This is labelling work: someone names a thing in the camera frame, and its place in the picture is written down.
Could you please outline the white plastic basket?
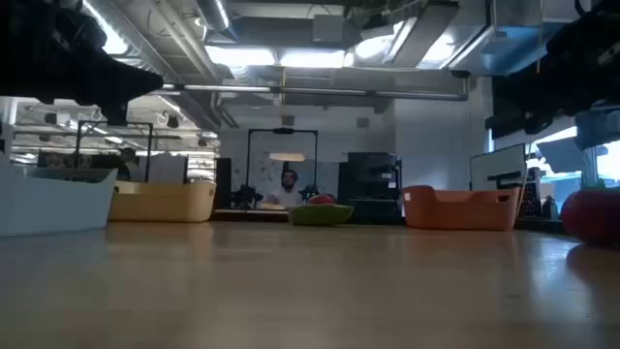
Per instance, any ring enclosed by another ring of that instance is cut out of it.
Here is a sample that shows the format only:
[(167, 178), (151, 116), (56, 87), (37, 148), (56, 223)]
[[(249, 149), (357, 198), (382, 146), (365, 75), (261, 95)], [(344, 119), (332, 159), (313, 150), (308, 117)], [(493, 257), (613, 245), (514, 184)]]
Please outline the white plastic basket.
[(25, 168), (0, 153), (0, 238), (104, 228), (117, 170)]

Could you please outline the smooth silver duct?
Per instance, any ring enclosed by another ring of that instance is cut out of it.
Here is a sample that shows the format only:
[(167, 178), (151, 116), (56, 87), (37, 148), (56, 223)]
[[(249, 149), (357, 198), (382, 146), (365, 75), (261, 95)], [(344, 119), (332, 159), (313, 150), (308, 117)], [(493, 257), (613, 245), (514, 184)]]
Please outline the smooth silver duct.
[(212, 30), (221, 32), (231, 26), (225, 0), (196, 0), (201, 19)]

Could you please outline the ceiling light panel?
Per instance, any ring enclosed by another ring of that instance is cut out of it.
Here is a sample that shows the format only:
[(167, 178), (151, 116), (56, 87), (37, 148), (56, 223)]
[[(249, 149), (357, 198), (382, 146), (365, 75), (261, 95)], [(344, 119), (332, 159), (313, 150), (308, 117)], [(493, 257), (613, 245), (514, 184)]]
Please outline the ceiling light panel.
[(287, 50), (279, 62), (287, 68), (339, 69), (345, 60), (344, 50)]
[(267, 48), (220, 48), (205, 46), (211, 61), (233, 67), (273, 66), (276, 64), (274, 54)]

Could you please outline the grey tilted panel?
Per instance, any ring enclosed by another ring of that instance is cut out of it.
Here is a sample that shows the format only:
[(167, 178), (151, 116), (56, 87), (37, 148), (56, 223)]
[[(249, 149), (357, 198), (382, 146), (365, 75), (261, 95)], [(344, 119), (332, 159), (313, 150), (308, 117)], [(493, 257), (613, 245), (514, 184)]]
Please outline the grey tilted panel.
[(537, 148), (555, 174), (583, 172), (590, 165), (575, 138), (537, 143)]

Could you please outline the orange plastic basket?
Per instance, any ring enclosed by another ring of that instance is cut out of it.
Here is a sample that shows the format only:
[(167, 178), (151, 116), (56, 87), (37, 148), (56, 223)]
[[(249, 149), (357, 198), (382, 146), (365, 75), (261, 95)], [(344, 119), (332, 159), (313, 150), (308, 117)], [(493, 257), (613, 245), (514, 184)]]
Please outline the orange plastic basket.
[(420, 185), (403, 189), (406, 224), (418, 229), (510, 231), (518, 199), (517, 188), (457, 191)]

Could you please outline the white cabinet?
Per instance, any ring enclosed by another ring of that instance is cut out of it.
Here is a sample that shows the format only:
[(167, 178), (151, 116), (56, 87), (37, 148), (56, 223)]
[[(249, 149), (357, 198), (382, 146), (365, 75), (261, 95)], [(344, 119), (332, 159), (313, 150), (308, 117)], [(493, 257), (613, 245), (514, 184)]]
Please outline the white cabinet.
[(139, 170), (148, 175), (147, 182), (183, 184), (187, 181), (189, 159), (168, 152), (138, 157)]

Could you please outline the seated person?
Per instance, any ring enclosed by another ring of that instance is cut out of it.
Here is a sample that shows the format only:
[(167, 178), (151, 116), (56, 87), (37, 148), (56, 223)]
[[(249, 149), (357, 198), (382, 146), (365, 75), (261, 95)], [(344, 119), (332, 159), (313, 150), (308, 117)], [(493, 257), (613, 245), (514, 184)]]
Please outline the seated person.
[(281, 174), (280, 186), (267, 195), (266, 201), (284, 208), (301, 206), (302, 196), (296, 188), (297, 180), (298, 176), (295, 171), (283, 171)]

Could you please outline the black hanging monitor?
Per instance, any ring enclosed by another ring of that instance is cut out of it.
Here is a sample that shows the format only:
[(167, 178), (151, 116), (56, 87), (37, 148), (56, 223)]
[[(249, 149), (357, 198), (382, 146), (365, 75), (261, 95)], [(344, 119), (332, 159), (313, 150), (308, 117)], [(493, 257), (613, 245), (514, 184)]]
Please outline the black hanging monitor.
[(576, 143), (589, 148), (620, 140), (620, 110), (589, 111), (575, 117)]

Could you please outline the black shelf cabinet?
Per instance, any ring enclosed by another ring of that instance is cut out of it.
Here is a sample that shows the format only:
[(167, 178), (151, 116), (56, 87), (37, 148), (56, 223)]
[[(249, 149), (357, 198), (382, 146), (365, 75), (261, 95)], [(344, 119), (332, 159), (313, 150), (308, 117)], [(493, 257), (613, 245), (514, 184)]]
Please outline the black shelf cabinet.
[(401, 161), (391, 153), (350, 152), (339, 166), (337, 202), (353, 208), (348, 222), (402, 226)]

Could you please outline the black upright cabinet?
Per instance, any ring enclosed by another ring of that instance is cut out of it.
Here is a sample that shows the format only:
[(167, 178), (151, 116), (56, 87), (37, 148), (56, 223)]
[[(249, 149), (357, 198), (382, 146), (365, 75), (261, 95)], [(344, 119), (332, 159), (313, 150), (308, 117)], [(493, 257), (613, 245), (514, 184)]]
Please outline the black upright cabinet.
[(232, 202), (232, 159), (215, 159), (216, 193), (214, 208), (229, 208)]

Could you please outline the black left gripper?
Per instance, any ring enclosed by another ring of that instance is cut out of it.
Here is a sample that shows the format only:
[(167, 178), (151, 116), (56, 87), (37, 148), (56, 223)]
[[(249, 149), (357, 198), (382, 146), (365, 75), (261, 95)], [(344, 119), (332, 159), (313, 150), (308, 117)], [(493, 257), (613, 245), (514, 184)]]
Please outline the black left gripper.
[(0, 0), (0, 96), (104, 105), (108, 125), (126, 126), (127, 102), (164, 79), (111, 58), (105, 31), (82, 7), (82, 0)]

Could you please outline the green cucumber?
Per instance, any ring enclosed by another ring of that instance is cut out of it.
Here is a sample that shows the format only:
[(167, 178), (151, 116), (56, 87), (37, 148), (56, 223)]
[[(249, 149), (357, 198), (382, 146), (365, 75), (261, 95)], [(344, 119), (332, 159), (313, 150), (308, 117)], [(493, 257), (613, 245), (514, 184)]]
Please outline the green cucumber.
[(288, 218), (296, 226), (335, 226), (345, 224), (353, 211), (352, 206), (306, 205), (290, 208)]

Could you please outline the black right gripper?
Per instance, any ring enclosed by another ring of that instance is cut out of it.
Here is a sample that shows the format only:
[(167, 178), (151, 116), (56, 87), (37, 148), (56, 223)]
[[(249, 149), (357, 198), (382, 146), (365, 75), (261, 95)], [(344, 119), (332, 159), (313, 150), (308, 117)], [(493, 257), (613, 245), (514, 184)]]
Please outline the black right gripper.
[[(556, 88), (556, 109), (574, 115), (600, 101), (620, 104), (620, 0), (601, 0), (590, 11), (574, 0), (579, 18), (564, 25), (546, 44)], [(554, 115), (527, 111), (523, 130), (536, 135)]]

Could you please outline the yellow plastic basket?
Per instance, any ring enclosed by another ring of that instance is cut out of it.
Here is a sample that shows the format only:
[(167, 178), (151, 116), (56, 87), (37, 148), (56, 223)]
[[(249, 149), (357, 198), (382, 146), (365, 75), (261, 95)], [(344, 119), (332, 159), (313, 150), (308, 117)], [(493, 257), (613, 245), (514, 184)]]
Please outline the yellow plastic basket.
[(216, 184), (117, 181), (108, 220), (124, 222), (200, 223), (208, 221)]

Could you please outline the whiteboard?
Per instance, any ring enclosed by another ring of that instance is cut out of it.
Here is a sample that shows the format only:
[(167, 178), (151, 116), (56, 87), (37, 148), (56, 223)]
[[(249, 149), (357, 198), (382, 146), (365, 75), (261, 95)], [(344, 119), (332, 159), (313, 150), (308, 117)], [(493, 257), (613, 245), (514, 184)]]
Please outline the whiteboard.
[(518, 143), (470, 158), (471, 189), (496, 190), (499, 180), (521, 182), (526, 174), (525, 144)]

